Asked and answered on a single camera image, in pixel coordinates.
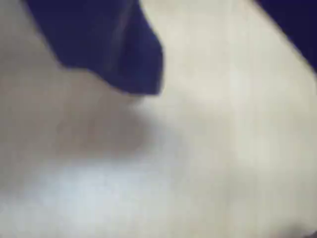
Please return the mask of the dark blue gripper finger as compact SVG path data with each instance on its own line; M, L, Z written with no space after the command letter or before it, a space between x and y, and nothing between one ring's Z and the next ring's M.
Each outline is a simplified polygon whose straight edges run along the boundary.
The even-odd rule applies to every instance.
M314 71L317 70L317 1L258 0Z
M125 93L160 93L163 49L138 0L25 3L63 66L89 70Z

